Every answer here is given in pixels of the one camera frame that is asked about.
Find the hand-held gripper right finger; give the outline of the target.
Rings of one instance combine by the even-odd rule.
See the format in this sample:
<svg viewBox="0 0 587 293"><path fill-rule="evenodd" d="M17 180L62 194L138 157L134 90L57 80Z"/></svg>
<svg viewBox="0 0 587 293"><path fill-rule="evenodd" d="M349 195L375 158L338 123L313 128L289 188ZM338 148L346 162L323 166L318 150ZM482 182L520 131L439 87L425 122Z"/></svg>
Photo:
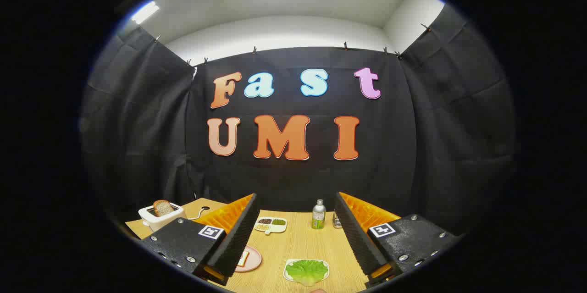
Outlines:
<svg viewBox="0 0 587 293"><path fill-rule="evenodd" d="M428 263L461 235L424 216L397 216L362 199L337 192L335 214L361 270L374 287Z"/></svg>

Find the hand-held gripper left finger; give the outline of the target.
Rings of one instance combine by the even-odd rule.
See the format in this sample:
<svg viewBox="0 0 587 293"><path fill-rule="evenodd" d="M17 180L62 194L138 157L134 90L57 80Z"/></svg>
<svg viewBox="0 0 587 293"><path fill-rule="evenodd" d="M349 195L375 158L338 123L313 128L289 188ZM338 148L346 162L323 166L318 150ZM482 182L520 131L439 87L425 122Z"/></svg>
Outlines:
<svg viewBox="0 0 587 293"><path fill-rule="evenodd" d="M251 193L199 219L172 220L141 240L145 249L193 276L226 285L260 213Z"/></svg>

